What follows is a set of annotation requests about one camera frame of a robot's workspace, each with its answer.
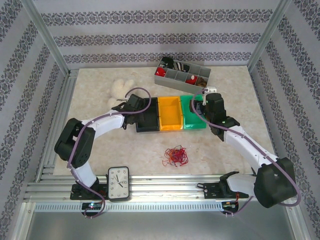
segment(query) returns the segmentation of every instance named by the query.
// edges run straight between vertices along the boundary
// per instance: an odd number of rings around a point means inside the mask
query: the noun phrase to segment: damask wallpaper
[[[70,69],[246,65],[279,0],[35,0]]]
[[[294,163],[311,239],[320,239],[319,28],[319,2],[292,1],[251,73],[275,151]]]
[[[18,0],[0,0],[0,240],[35,179],[65,76]]]

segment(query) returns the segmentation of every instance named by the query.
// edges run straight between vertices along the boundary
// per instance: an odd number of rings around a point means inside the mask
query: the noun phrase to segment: tangled red yarn
[[[172,166],[177,166],[177,163],[179,163],[179,166],[185,165],[188,163],[188,156],[186,153],[186,148],[183,148],[181,145],[176,146],[175,148],[168,148],[164,156],[167,158],[167,160],[162,161],[163,166],[167,166],[168,164]]]

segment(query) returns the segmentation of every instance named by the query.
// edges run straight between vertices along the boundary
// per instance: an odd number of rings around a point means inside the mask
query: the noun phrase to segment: red object
[[[177,166],[177,163],[179,163],[179,166],[185,165],[188,163],[188,156],[186,153],[186,148],[183,148],[181,145],[176,146],[175,148],[168,148],[164,156],[167,158],[167,160],[162,161],[163,166],[167,166],[168,164],[172,166]]]
[[[166,71],[162,67],[158,67],[156,69],[155,75],[164,77],[166,75]]]
[[[192,75],[192,76],[191,76],[191,79],[188,79],[188,80],[186,80],[185,82],[186,82],[187,84],[195,85],[195,84],[196,84],[197,79],[198,79],[198,77],[197,77],[197,76]]]

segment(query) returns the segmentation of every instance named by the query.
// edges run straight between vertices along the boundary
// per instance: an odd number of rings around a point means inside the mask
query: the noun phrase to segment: white plush toy
[[[110,89],[110,99],[106,103],[107,109],[110,110],[111,108],[118,106],[119,104],[126,101],[126,94],[132,89],[135,85],[135,81],[133,79],[129,79],[124,81],[123,79],[118,79],[113,82],[111,89]]]

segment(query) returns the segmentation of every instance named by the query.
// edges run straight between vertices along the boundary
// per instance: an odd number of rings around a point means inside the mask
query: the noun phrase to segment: clock face
[[[108,170],[108,198],[110,201],[124,201],[130,196],[129,168],[111,167]]]

